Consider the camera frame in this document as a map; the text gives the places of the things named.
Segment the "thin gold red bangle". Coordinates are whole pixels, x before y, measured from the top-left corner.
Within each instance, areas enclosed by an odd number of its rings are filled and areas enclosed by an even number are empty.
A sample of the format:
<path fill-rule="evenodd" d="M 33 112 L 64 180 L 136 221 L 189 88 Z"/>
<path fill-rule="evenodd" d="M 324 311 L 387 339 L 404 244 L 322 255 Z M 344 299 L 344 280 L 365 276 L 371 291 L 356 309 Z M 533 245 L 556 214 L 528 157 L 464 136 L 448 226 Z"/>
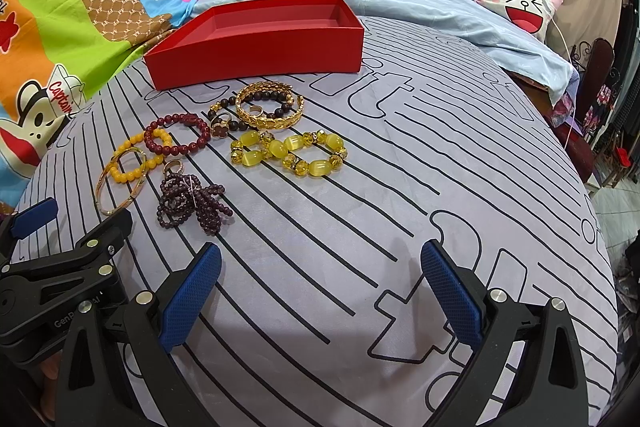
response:
<path fill-rule="evenodd" d="M 140 147 L 116 150 L 96 181 L 93 190 L 96 210 L 108 217 L 131 205 L 144 187 L 148 167 L 148 158 Z"/>

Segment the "purple garnet bead strand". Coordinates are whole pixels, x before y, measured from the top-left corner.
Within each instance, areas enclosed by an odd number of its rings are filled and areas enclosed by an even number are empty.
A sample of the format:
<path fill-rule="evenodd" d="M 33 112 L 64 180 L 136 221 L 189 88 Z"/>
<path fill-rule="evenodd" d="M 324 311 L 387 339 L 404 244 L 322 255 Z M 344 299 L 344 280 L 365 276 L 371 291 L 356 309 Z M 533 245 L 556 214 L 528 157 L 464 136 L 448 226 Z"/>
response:
<path fill-rule="evenodd" d="M 160 182 L 158 224 L 163 229 L 175 229 L 194 216 L 207 235 L 216 235 L 224 219 L 233 216 L 233 210 L 219 200 L 222 195 L 224 187 L 220 184 L 203 185 L 194 174 L 168 172 Z"/>

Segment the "gold hoop earring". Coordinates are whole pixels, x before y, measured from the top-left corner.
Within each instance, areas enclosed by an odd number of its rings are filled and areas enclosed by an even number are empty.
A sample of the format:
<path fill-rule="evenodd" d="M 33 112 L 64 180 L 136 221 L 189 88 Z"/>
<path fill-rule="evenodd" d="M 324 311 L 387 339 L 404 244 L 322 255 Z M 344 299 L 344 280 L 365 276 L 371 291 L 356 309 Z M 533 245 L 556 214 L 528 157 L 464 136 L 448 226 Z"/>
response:
<path fill-rule="evenodd" d="M 171 159 L 170 161 L 166 162 L 163 168 L 164 176 L 181 173 L 183 173 L 183 162 L 181 159 Z"/>

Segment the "gold chain bangle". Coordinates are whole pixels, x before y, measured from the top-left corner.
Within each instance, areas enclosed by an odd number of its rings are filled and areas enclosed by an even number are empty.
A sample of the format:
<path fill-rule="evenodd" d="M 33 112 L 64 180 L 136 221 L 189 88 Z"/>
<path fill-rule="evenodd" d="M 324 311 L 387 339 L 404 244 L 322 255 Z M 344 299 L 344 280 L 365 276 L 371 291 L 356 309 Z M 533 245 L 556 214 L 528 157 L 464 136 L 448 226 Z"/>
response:
<path fill-rule="evenodd" d="M 235 97 L 235 113 L 250 127 L 288 129 L 302 118 L 305 99 L 284 82 L 262 80 L 242 88 Z"/>

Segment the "red jewelry tray box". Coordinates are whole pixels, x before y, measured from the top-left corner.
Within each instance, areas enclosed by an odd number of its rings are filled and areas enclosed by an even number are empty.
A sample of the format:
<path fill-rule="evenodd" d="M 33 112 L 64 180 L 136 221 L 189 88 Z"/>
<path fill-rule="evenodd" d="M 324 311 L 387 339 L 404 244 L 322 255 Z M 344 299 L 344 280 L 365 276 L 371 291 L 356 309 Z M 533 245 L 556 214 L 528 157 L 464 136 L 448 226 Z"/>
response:
<path fill-rule="evenodd" d="M 168 90 L 235 78 L 360 71 L 364 28 L 344 0 L 252 0 L 213 6 L 144 62 Z"/>

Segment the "grey striped bed sheet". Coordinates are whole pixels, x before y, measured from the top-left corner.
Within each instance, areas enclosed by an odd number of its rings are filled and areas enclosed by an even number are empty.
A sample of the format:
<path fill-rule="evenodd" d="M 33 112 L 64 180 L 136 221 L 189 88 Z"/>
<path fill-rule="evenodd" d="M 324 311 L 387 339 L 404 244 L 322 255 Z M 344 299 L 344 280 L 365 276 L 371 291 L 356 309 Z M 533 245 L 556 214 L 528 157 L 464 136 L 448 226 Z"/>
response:
<path fill-rule="evenodd" d="M 223 426 L 421 426 L 470 357 L 421 273 L 438 239 L 488 287 L 565 301 L 587 414 L 610 399 L 613 274 L 582 180 L 544 118 L 480 49 L 368 16 L 356 75 L 297 75 L 294 134 L 339 135 L 345 164 L 296 176 L 235 165 L 228 140 L 184 163 L 224 187 L 224 265 L 174 355 Z"/>

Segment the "colourful monkey cartoon blanket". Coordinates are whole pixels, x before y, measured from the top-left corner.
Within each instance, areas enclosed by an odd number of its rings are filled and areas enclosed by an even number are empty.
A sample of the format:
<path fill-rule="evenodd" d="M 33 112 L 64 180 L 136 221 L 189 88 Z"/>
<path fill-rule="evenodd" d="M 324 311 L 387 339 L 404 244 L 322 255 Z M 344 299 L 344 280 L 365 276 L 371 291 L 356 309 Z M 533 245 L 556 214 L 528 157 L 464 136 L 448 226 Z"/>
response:
<path fill-rule="evenodd" d="M 58 135 L 198 0 L 1 0 L 1 210 Z"/>

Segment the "light blue blanket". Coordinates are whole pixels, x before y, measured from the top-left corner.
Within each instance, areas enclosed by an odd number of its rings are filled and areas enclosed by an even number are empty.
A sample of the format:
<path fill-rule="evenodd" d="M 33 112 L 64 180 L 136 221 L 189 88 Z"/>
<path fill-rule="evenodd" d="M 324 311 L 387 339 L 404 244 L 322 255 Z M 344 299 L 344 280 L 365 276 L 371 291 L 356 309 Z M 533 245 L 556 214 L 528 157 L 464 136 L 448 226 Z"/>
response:
<path fill-rule="evenodd" d="M 198 16 L 216 5 L 248 0 L 198 0 Z M 474 44 L 509 72 L 548 89 L 550 102 L 577 98 L 576 68 L 526 31 L 475 0 L 345 0 L 358 15 L 404 20 Z"/>

